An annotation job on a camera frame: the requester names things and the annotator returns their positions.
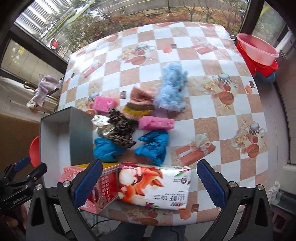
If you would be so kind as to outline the pink plastic basin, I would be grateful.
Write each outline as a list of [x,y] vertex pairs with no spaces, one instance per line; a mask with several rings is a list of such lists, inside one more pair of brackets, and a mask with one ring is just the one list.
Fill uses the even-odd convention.
[[249,58],[261,65],[270,66],[279,57],[278,51],[272,45],[253,35],[239,33],[237,42]]

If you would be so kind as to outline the tissue pack with mushroom print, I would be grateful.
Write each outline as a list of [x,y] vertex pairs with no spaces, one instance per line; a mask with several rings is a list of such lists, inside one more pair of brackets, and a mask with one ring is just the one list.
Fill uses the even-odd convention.
[[118,171],[121,201],[149,208],[185,210],[192,170],[187,166],[122,163]]

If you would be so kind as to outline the pink foam sponge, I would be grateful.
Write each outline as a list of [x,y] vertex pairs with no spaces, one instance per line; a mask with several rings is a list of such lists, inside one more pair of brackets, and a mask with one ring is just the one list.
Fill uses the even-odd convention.
[[144,131],[172,130],[175,128],[175,121],[170,118],[160,118],[146,115],[138,121],[138,128]]
[[93,103],[93,109],[98,112],[107,113],[110,108],[116,108],[119,105],[119,99],[113,97],[97,96]]

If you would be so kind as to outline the blue cloth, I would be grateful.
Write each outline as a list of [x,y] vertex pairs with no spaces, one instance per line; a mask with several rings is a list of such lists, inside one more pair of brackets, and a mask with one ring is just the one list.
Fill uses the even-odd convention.
[[115,144],[107,138],[95,139],[94,145],[93,156],[106,163],[117,162],[118,157],[127,151],[126,148]]
[[169,134],[166,130],[154,130],[138,138],[144,145],[138,147],[134,154],[152,160],[156,166],[161,166],[167,153]]

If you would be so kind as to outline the red patterned gift box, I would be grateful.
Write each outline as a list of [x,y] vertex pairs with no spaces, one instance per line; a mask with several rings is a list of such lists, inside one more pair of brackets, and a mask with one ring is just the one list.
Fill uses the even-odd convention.
[[[92,192],[83,206],[79,208],[89,213],[98,214],[107,205],[118,198],[118,170],[119,163],[102,163],[103,170],[99,180],[94,185]],[[88,164],[64,167],[59,182],[72,181],[76,175],[84,171]]]

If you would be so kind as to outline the crumpled white tissue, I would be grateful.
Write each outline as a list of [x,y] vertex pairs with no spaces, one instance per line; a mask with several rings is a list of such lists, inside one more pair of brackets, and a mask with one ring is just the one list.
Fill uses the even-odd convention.
[[274,182],[274,185],[267,191],[267,199],[269,203],[276,199],[276,195],[280,189],[280,183],[278,181]]

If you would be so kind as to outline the blue plastic basin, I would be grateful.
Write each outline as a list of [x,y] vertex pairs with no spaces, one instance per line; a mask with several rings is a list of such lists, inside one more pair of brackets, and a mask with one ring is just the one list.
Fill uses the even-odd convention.
[[272,73],[268,77],[265,77],[262,73],[257,72],[254,76],[254,79],[257,81],[261,81],[263,83],[274,83],[275,81],[275,73]]

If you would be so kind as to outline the fluffy light blue sock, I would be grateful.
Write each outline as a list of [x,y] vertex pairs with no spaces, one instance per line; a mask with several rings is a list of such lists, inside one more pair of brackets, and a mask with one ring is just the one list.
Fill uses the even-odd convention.
[[184,88],[188,72],[177,62],[168,63],[163,68],[161,87],[154,99],[154,105],[167,111],[181,112],[185,108]]

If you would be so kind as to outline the pink towel on rack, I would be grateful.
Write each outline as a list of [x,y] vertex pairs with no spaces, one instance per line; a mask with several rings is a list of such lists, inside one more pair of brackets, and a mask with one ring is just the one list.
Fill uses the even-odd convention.
[[38,88],[34,91],[34,101],[38,106],[42,106],[49,92],[59,89],[61,82],[52,75],[46,75],[38,84]]

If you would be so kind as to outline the red plastic chair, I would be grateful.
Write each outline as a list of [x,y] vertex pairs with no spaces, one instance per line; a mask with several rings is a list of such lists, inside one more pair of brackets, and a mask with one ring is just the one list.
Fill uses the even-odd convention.
[[40,164],[39,136],[35,137],[31,142],[29,148],[29,157],[31,159],[32,166],[36,168]]

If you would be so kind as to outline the white polka dot scrunchie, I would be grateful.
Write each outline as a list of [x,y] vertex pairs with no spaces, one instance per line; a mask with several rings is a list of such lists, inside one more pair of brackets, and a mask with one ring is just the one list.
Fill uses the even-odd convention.
[[97,134],[104,138],[108,138],[115,129],[115,126],[108,122],[109,118],[107,116],[95,115],[91,121],[96,127]]

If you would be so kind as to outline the leopard print scrunchie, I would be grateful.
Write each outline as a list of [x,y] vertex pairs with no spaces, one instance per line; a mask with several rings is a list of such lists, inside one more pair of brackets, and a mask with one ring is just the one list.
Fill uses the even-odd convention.
[[126,149],[134,146],[135,129],[130,120],[116,108],[109,109],[108,117],[108,126],[102,132],[103,137]]

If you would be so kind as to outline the grey cardboard box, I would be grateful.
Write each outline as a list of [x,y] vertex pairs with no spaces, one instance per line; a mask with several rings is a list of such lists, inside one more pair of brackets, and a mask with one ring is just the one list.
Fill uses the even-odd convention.
[[45,116],[40,123],[40,161],[47,165],[45,187],[55,187],[65,167],[93,160],[92,115],[68,107]]

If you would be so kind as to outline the pink brown yellow striped sock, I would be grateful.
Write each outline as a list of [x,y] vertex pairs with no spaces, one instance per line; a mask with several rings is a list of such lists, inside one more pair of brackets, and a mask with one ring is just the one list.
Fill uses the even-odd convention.
[[122,112],[126,118],[134,121],[154,111],[154,92],[133,87],[130,92],[130,100],[124,106]]

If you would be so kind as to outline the red plastic bucket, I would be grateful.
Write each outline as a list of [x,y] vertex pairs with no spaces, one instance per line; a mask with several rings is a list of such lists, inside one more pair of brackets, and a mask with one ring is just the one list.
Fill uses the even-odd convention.
[[237,40],[236,47],[242,55],[249,71],[253,76],[255,76],[255,74],[257,73],[261,73],[264,77],[270,77],[278,69],[278,63],[276,60],[274,60],[270,66],[262,65],[252,60],[243,50],[239,40]]

